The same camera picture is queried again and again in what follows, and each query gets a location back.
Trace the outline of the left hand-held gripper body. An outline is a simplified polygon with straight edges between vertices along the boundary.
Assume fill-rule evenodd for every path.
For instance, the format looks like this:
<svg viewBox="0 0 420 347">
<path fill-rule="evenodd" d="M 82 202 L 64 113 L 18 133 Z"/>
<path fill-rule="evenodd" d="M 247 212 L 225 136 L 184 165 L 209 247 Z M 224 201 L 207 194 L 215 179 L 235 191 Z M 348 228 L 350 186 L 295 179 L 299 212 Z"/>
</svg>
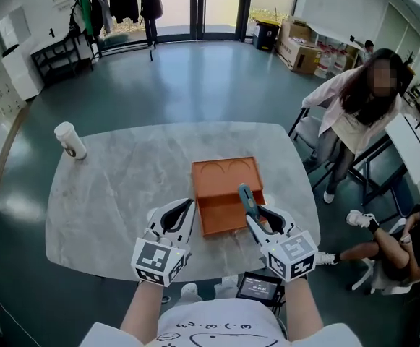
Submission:
<svg viewBox="0 0 420 347">
<path fill-rule="evenodd" d="M 185 268 L 190 256 L 190 247 L 186 244 L 178 248 L 138 238 L 131 267 L 140 280 L 168 287 Z"/>
</svg>

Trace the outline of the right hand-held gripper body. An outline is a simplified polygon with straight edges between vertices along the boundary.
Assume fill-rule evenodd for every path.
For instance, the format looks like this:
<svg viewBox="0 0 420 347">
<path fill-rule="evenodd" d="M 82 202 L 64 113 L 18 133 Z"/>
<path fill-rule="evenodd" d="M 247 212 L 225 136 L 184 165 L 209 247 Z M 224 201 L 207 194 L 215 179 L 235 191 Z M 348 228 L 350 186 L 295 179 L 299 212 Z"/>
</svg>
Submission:
<svg viewBox="0 0 420 347">
<path fill-rule="evenodd" d="M 276 243 L 260 246 L 267 267 L 285 282 L 315 269 L 318 248 L 310 233 L 302 231 L 297 225 L 293 235 L 279 233 Z"/>
</svg>

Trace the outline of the person's left hand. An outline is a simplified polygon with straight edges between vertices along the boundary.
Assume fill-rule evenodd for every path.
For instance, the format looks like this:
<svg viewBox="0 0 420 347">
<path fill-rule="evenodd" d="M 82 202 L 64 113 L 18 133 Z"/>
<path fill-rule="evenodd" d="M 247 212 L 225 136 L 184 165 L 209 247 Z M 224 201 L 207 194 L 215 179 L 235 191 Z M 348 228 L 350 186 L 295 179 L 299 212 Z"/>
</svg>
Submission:
<svg viewBox="0 0 420 347">
<path fill-rule="evenodd" d="M 150 228 L 145 229 L 144 235 L 142 238 L 146 241 L 158 243 L 163 246 L 167 246 L 167 247 L 173 246 L 173 242 L 169 238 L 166 238 L 165 236 L 161 236 L 159 233 L 157 233 L 156 231 Z"/>
</svg>

